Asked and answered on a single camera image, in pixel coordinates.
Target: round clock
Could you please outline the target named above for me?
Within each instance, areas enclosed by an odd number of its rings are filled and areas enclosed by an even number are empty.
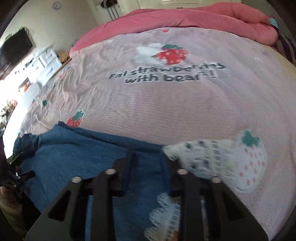
[[[59,10],[61,7],[62,7],[62,5],[61,5],[59,2],[55,2],[55,3],[52,5],[52,8],[53,8],[54,10]]]

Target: pink blanket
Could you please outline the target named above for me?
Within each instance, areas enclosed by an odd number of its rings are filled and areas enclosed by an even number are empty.
[[[102,24],[83,35],[70,53],[119,34],[141,33],[162,27],[199,27],[221,30],[273,45],[278,34],[261,11],[241,3],[221,2],[191,9],[138,9]]]

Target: black mechanical device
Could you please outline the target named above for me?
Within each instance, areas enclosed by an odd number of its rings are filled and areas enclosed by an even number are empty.
[[[73,177],[35,222],[26,241],[85,240],[89,195],[93,195],[90,240],[115,241],[112,197],[122,197],[127,190],[131,157],[129,151],[94,178]],[[260,224],[220,178],[198,178],[168,159],[165,166],[170,196],[181,197],[178,241],[204,240],[201,197],[206,203],[209,240],[268,241]]]

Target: beige wall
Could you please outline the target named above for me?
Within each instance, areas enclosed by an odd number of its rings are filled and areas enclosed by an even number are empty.
[[[62,7],[53,10],[58,1]],[[29,0],[12,19],[0,41],[27,27],[37,48],[55,42],[53,49],[69,50],[71,43],[97,26],[87,0]]]

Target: drawer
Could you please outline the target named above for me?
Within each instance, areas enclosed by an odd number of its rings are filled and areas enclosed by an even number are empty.
[[[43,65],[46,67],[52,61],[54,61],[55,58],[57,58],[57,55],[52,49],[48,49],[45,53],[42,53],[39,58],[42,61]]]
[[[44,65],[40,59],[38,59],[29,66],[29,71],[33,77],[38,78],[38,76],[44,71],[44,68]]]
[[[37,78],[37,82],[44,86],[47,81],[53,76],[53,74],[62,66],[62,63],[56,58],[51,62],[43,71],[43,73]]]

